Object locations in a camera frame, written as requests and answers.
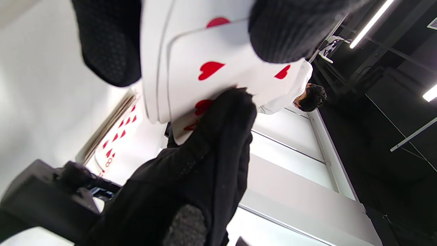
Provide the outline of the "person's right hand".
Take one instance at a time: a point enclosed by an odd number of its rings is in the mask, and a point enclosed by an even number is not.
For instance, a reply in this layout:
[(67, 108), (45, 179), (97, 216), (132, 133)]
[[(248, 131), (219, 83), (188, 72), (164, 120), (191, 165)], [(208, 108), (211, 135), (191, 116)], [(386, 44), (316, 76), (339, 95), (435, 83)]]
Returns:
[(78, 246), (223, 246), (247, 189), (252, 95), (231, 88), (180, 146), (137, 168)]

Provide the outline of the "person's left hand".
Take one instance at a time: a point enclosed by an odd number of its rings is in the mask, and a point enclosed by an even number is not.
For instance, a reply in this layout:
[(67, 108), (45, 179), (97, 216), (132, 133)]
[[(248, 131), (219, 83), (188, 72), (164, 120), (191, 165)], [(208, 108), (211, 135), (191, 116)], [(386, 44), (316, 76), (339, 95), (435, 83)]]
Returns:
[[(366, 0), (256, 0), (248, 33), (265, 62), (308, 58), (340, 17)], [(73, 0), (83, 61), (106, 83), (127, 87), (141, 78), (140, 0)]]

